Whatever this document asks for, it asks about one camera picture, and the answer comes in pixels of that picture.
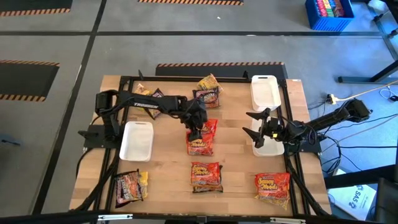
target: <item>white plastic tray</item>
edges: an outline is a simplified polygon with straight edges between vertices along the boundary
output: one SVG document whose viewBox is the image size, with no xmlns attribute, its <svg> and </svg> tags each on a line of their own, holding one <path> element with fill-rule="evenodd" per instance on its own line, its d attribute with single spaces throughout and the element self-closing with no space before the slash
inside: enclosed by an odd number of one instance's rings
<svg viewBox="0 0 398 224">
<path fill-rule="evenodd" d="M 270 108 L 271 111 L 280 106 L 278 82 L 273 75 L 255 75 L 252 77 L 251 101 L 255 111 Z"/>
<path fill-rule="evenodd" d="M 261 126 L 261 120 L 252 120 L 251 129 L 258 131 Z M 254 147 L 252 144 L 253 154 L 255 156 L 278 156 L 284 153 L 285 148 L 282 142 L 277 142 L 267 136 L 264 136 L 264 145 L 261 148 Z"/>
<path fill-rule="evenodd" d="M 150 122 L 129 121 L 124 128 L 119 157 L 126 161 L 148 162 L 152 154 L 154 128 Z"/>
</svg>

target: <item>blue crate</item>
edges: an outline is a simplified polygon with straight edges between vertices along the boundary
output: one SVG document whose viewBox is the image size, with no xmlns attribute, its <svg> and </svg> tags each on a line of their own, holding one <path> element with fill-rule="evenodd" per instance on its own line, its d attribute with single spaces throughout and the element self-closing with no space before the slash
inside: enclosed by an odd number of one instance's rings
<svg viewBox="0 0 398 224">
<path fill-rule="evenodd" d="M 316 0 L 306 0 L 308 21 L 313 30 L 327 30 L 341 32 L 354 19 L 354 12 L 349 0 L 340 0 L 343 6 L 344 17 L 322 17 L 317 9 Z"/>
</svg>

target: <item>concrete floor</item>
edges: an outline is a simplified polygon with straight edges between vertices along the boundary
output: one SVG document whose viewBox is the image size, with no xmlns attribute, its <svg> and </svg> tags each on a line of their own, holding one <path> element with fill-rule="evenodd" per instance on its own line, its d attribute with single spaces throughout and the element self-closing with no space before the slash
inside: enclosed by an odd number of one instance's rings
<svg viewBox="0 0 398 224">
<path fill-rule="evenodd" d="M 2 30 L 91 31 L 100 0 L 74 0 L 69 14 L 0 18 Z M 99 30 L 230 30 L 230 31 L 313 31 L 309 29 L 304 0 L 250 0 L 242 6 L 192 6 L 146 4 L 131 0 L 108 1 Z M 353 4 L 356 19 L 345 31 L 377 31 L 364 4 Z M 0 216 L 28 214 L 39 180 L 60 126 L 70 91 L 87 45 L 88 37 L 0 36 L 0 59 L 48 60 L 60 62 L 60 70 L 49 97 L 40 103 L 0 101 L 0 133 L 23 142 L 22 147 L 1 146 Z M 107 36 L 97 37 L 55 170 L 44 212 L 68 210 L 75 167 L 81 156 L 83 138 L 94 108 L 103 75 L 154 75 L 158 63 L 179 62 L 285 62 L 289 78 L 303 80 L 307 103 L 322 100 L 327 93 L 344 98 L 374 85 L 339 84 L 340 75 L 374 75 L 393 59 L 381 37 L 236 37 L 236 36 Z M 392 89 L 397 93 L 398 87 Z M 374 110 L 372 119 L 397 113 L 397 103 L 377 91 L 359 97 Z M 326 112 L 335 107 L 327 106 Z M 310 112 L 311 118 L 323 107 Z M 341 139 L 378 122 L 330 132 Z M 342 146 L 396 145 L 398 119 L 368 133 L 347 139 Z M 322 143 L 326 148 L 330 142 Z M 343 153 L 362 169 L 393 164 L 395 149 L 345 149 Z M 327 150 L 323 159 L 337 155 Z M 356 168 L 346 159 L 340 165 Z"/>
</svg>

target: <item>wooden table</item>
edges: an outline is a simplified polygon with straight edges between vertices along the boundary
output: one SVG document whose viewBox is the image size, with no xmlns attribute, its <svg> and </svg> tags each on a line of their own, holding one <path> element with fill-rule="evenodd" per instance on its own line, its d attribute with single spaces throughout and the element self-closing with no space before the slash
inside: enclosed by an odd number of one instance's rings
<svg viewBox="0 0 398 224">
<path fill-rule="evenodd" d="M 118 89 L 120 76 L 104 76 L 100 91 Z M 154 91 L 160 88 L 165 95 L 185 95 L 192 98 L 194 82 L 135 81 Z M 286 172 L 283 156 L 256 157 L 252 153 L 251 139 L 242 127 L 251 125 L 245 112 L 251 111 L 248 83 L 222 83 L 221 107 L 208 109 L 208 117 L 219 120 L 215 136 L 214 156 L 189 156 L 185 143 L 186 129 L 179 120 L 161 114 L 155 121 L 139 108 L 130 108 L 129 121 L 149 121 L 154 125 L 154 145 L 149 162 L 119 161 L 118 172 L 136 170 L 149 172 L 148 197 L 143 202 L 130 203 L 112 212 L 155 213 L 180 215 L 260 215 L 291 216 L 287 210 L 255 199 L 254 176 L 261 172 Z M 287 80 L 290 105 L 294 119 L 308 121 L 308 109 L 300 80 Z M 284 99 L 282 111 L 285 113 Z M 82 203 L 98 181 L 104 149 L 94 149 L 81 162 L 70 208 Z M 310 153 L 300 153 L 305 183 L 315 200 L 330 213 L 330 204 L 323 181 L 320 161 Z M 191 162 L 220 162 L 224 193 L 193 194 L 190 186 Z M 300 191 L 295 186 L 297 205 L 303 213 Z M 103 190 L 100 208 L 108 185 Z"/>
</svg>

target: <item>black and orange hazard tape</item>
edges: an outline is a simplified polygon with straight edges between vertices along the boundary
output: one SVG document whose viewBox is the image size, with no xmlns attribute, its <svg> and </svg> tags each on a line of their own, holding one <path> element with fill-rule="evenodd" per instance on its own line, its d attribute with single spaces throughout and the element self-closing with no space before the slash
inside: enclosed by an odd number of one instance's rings
<svg viewBox="0 0 398 224">
<path fill-rule="evenodd" d="M 0 60 L 0 100 L 45 101 L 59 65 L 57 62 Z"/>
<path fill-rule="evenodd" d="M 210 62 L 210 63 L 160 63 L 156 66 L 157 76 L 241 78 L 249 75 L 274 75 L 278 79 L 287 78 L 283 62 Z"/>
<path fill-rule="evenodd" d="M 31 16 L 70 12 L 73 0 L 0 0 L 1 16 Z"/>
<path fill-rule="evenodd" d="M 212 4 L 223 6 L 243 6 L 243 0 L 138 0 L 147 3 L 169 3 L 169 4 Z"/>
</svg>

